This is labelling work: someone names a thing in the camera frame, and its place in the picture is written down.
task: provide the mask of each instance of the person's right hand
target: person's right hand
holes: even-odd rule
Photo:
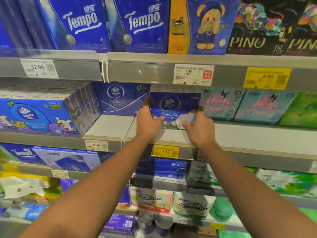
[[[182,122],[187,130],[190,141],[204,152],[208,147],[216,144],[215,125],[211,118],[204,115],[204,108],[199,107],[194,125]]]

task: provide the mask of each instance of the forearm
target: forearm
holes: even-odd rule
[[[135,137],[50,205],[21,237],[96,237],[116,208],[147,144],[146,139]]]
[[[293,204],[213,145],[204,151],[219,184],[252,237],[313,237],[317,226]]]

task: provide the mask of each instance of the bear ear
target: bear ear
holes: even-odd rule
[[[197,16],[200,16],[201,12],[203,11],[203,9],[206,7],[206,5],[202,4],[200,5],[200,7],[197,10]]]
[[[221,7],[221,16],[223,16],[224,12],[226,11],[226,8],[222,4],[220,5],[220,7]]]

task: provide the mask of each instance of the barcode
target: barcode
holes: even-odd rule
[[[287,79],[287,75],[278,75],[275,84],[284,85]]]
[[[46,64],[46,67],[49,72],[55,72],[55,68],[52,64]]]
[[[247,80],[245,81],[245,84],[256,84],[256,80],[249,80],[249,79],[247,79]]]
[[[127,220],[125,222],[125,227],[132,227],[132,221],[131,220]]]

